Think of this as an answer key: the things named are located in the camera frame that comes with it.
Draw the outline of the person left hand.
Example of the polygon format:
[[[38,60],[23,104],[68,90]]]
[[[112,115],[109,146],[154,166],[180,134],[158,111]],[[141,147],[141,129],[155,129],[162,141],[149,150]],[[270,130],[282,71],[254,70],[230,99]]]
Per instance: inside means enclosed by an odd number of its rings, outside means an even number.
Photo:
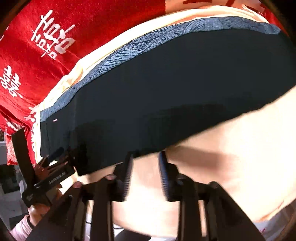
[[[53,169],[49,169],[49,166],[46,168],[43,168],[41,165],[42,162],[39,162],[35,167],[35,173],[37,175],[37,177],[40,180],[44,180],[46,179],[50,174],[52,174],[52,172],[54,171]],[[58,200],[61,196],[62,193],[60,191],[60,189],[62,188],[61,184],[58,184],[55,187],[55,200]],[[36,226],[39,221],[44,217],[44,215],[50,210],[49,206],[46,206],[42,203],[36,203],[35,205],[31,205],[30,208],[28,209],[29,212],[29,221],[33,226]]]

